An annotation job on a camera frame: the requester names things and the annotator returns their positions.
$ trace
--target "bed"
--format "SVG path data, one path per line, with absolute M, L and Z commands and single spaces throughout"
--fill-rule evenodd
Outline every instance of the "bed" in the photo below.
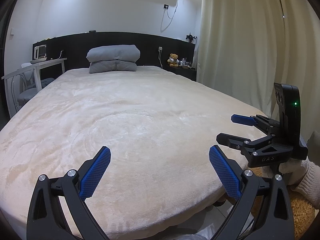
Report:
M 263 114 L 159 67 L 98 74 L 69 70 L 0 132 L 1 211 L 25 240 L 38 176 L 62 176 L 107 146 L 111 163 L 87 206 L 110 239 L 155 235 L 223 195 L 208 157 L 217 134 L 263 136 L 254 127 L 233 124 L 235 113 Z M 221 148 L 246 166 L 238 151 Z M 79 236 L 63 201 L 62 207 Z

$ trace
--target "cream curtain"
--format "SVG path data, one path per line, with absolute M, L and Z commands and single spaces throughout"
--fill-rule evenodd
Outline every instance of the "cream curtain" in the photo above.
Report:
M 201 20 L 198 82 L 275 118 L 273 83 L 296 85 L 302 135 L 320 130 L 320 21 L 307 0 L 202 0 Z

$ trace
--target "bedside table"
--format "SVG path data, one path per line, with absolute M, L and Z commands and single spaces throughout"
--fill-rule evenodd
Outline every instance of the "bedside table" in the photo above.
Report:
M 197 79 L 197 71 L 194 69 L 184 69 L 182 67 L 170 67 L 170 66 L 163 66 L 163 69 L 172 73 L 175 73 L 176 75 L 180 75 L 183 77 L 186 77 L 188 79 L 191 79 L 192 81 L 196 81 Z

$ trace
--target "white wall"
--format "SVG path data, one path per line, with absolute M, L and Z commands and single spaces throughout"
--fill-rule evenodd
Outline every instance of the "white wall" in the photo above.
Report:
M 9 74 L 19 68 L 21 64 L 32 60 L 32 44 L 36 32 L 38 14 L 43 0 L 18 0 L 13 10 L 7 39 L 4 48 L 4 74 Z M 15 35 L 10 35 L 14 28 Z M 15 93 L 19 94 L 19 78 L 15 79 Z M 7 98 L 10 115 L 15 114 L 11 90 Z
M 32 44 L 58 36 L 97 32 L 135 32 L 185 40 L 198 33 L 197 12 L 201 0 L 179 0 L 171 21 L 163 7 L 169 5 L 172 17 L 177 0 L 18 0 L 9 30 L 4 55 L 4 73 L 32 60 Z M 14 112 L 11 97 L 9 110 Z

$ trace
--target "gray seat cushion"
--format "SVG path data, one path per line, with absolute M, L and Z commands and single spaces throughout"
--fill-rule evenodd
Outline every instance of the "gray seat cushion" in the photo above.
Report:
M 20 106 L 24 106 L 28 103 L 31 98 L 33 98 L 38 93 L 36 88 L 31 88 L 26 91 L 23 91 L 17 98 L 17 101 Z
M 42 88 L 45 88 L 47 85 L 49 85 L 53 81 L 54 81 L 54 78 L 46 78 L 46 79 L 41 80 Z M 27 89 L 31 89 L 31 88 L 35 88 L 35 87 L 36 87 L 36 83 L 33 83 L 31 85 L 28 85 Z

